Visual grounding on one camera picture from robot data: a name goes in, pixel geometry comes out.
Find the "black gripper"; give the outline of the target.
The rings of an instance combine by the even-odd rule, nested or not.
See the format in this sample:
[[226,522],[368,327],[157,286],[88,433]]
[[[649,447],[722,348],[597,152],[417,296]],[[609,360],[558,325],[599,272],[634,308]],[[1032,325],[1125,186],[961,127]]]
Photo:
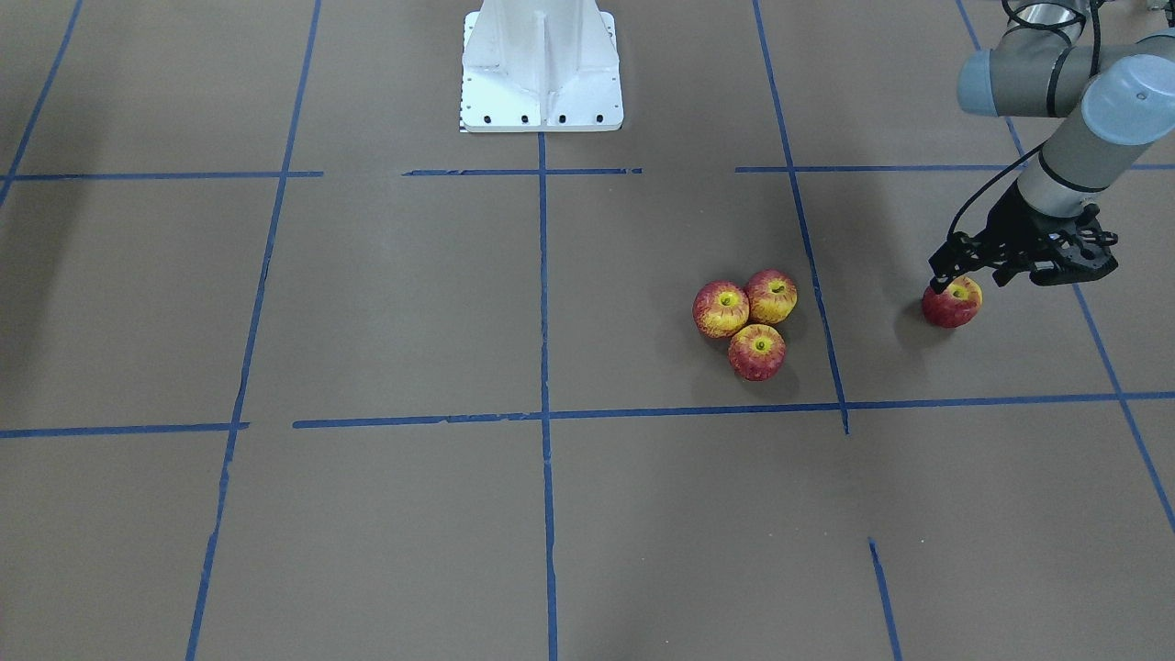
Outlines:
[[1092,207],[1077,205],[1074,217],[1053,217],[1029,205],[1019,186],[1012,186],[988,213],[982,237],[952,231],[931,255],[929,289],[945,294],[954,281],[991,268],[994,276],[1028,274],[1039,242],[1049,232],[1092,228]]

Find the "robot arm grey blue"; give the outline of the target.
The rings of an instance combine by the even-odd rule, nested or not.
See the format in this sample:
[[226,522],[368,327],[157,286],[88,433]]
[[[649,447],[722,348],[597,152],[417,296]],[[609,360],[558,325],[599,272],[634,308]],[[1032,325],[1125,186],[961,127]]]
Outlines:
[[1096,1],[1006,1],[995,49],[976,50],[956,79],[956,103],[974,116],[1058,119],[1008,171],[1010,188],[976,234],[951,227],[929,258],[929,289],[944,294],[991,269],[1003,286],[1103,279],[1117,268],[1116,235],[1097,198],[1174,126],[1171,28],[1124,46],[1079,45],[1101,28]]

